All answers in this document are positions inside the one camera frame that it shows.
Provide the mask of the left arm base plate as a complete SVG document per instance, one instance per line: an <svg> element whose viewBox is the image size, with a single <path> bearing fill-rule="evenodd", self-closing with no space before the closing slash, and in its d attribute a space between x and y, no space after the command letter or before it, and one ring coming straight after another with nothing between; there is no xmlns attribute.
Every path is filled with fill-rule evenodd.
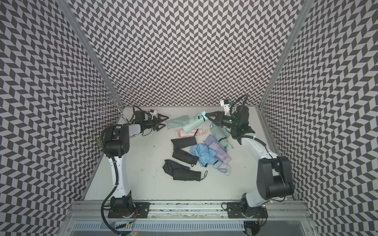
<svg viewBox="0 0 378 236"><path fill-rule="evenodd" d="M147 218L150 202L136 202L131 205L127 203L112 204L108 213L108 218L123 219L123 218Z"/></svg>

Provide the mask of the pink sleeved umbrella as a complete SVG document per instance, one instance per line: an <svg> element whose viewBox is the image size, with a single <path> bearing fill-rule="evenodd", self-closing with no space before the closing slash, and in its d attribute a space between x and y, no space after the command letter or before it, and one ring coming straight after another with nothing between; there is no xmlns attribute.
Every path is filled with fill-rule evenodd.
<svg viewBox="0 0 378 236"><path fill-rule="evenodd" d="M203 136L208 132L207 129L201 129L201 128L196 128L191 130L190 132L185 132L182 128L175 130L176 136L178 139L181 138L189 138L189 137L196 137L196 136Z"/></svg>

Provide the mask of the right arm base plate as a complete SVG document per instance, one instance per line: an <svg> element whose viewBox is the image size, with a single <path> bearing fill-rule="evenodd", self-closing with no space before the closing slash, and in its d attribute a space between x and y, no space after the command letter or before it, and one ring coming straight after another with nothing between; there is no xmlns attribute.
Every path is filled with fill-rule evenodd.
<svg viewBox="0 0 378 236"><path fill-rule="evenodd" d="M268 212L265 206L250 207L241 202L223 202L221 208L226 211L228 218L267 219Z"/></svg>

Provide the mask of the lavender sleeved umbrella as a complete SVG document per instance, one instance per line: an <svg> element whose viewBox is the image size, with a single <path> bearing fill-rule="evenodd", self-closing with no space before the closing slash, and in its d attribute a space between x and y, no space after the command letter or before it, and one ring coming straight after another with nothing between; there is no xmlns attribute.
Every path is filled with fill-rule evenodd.
<svg viewBox="0 0 378 236"><path fill-rule="evenodd" d="M210 146L210 149L216 152L216 157L223 163L228 164L231 161L231 158L227 154L225 148L218 142L213 142Z"/></svg>

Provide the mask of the black sleeved umbrella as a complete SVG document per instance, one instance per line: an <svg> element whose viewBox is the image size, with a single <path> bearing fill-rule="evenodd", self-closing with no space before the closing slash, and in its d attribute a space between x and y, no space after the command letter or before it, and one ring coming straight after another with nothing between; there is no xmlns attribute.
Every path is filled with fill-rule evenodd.
<svg viewBox="0 0 378 236"><path fill-rule="evenodd" d="M173 171L173 179L176 181L197 181L200 182L207 177L208 171L204 172L201 177L201 172L187 169L176 169Z"/></svg>
<svg viewBox="0 0 378 236"><path fill-rule="evenodd" d="M181 149L175 149L172 154L172 157L182 162L185 162L187 164L190 164L192 166L196 165L199 160L197 156L194 156Z"/></svg>

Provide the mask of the black sleeve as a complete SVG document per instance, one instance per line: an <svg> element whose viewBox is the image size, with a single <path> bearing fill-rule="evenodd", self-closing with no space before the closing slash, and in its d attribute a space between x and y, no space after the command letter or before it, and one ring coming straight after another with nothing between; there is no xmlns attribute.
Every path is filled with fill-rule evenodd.
<svg viewBox="0 0 378 236"><path fill-rule="evenodd" d="M174 149L187 148L187 147L194 146L197 144L195 137L171 139L171 142L173 144Z"/></svg>
<svg viewBox="0 0 378 236"><path fill-rule="evenodd" d="M166 174L170 175L173 177L173 172L174 170L176 169L185 169L185 170L189 170L190 167L187 167L187 166L184 166L182 164L179 164L173 160L170 160L170 159L166 159L164 161L164 165L163 165L163 170Z"/></svg>

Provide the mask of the lavender sleeve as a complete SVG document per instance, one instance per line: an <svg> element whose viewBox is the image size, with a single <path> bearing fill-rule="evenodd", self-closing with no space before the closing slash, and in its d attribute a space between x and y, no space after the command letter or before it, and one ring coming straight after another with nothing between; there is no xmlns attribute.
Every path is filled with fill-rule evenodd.
<svg viewBox="0 0 378 236"><path fill-rule="evenodd" d="M218 141L215 139L215 137L213 135L209 135L206 140L204 141L205 145L208 147L208 148L219 148L219 143Z"/></svg>

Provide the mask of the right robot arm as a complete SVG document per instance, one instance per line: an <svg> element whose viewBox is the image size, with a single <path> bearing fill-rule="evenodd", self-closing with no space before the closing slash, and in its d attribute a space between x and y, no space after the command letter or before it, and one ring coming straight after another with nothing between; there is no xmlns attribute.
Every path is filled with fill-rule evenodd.
<svg viewBox="0 0 378 236"><path fill-rule="evenodd" d="M218 127L224 127L231 137L238 141L257 163L256 188L242 195L240 211L246 218L267 218L265 204L270 200L283 202L294 194L291 162L268 149L249 125L248 95L244 94L229 103L228 112L206 113L208 120Z"/></svg>

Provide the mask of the mint green sleeved umbrella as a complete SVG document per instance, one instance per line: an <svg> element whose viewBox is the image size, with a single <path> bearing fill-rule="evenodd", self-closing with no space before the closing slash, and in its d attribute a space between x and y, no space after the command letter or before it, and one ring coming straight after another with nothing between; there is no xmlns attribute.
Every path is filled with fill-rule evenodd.
<svg viewBox="0 0 378 236"><path fill-rule="evenodd" d="M231 134L223 127L216 126L214 123L209 125L213 137L225 148L234 149L234 146L228 141Z"/></svg>

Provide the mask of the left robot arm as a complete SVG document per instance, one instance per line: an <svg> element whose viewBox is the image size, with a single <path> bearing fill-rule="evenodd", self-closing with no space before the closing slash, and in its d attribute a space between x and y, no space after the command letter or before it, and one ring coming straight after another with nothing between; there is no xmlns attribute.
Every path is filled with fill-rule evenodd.
<svg viewBox="0 0 378 236"><path fill-rule="evenodd" d="M131 139L147 129L160 131L169 119L168 116L155 110L146 111L132 106L132 117L128 119L121 110L122 124L114 124L105 128L98 144L108 158L114 186L101 206L101 212L109 211L109 218L131 218L137 216L137 207L132 199L132 191L127 180L127 153L131 148Z"/></svg>

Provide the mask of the blue sleeved umbrella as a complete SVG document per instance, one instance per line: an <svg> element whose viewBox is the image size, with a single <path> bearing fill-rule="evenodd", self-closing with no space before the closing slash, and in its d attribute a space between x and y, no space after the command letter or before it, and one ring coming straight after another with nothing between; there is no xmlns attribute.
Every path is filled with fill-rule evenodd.
<svg viewBox="0 0 378 236"><path fill-rule="evenodd" d="M212 150L205 144L197 144L190 147L190 153L199 159L201 167L212 166L214 169L225 174L230 175L230 167L224 164L218 157L216 151Z"/></svg>

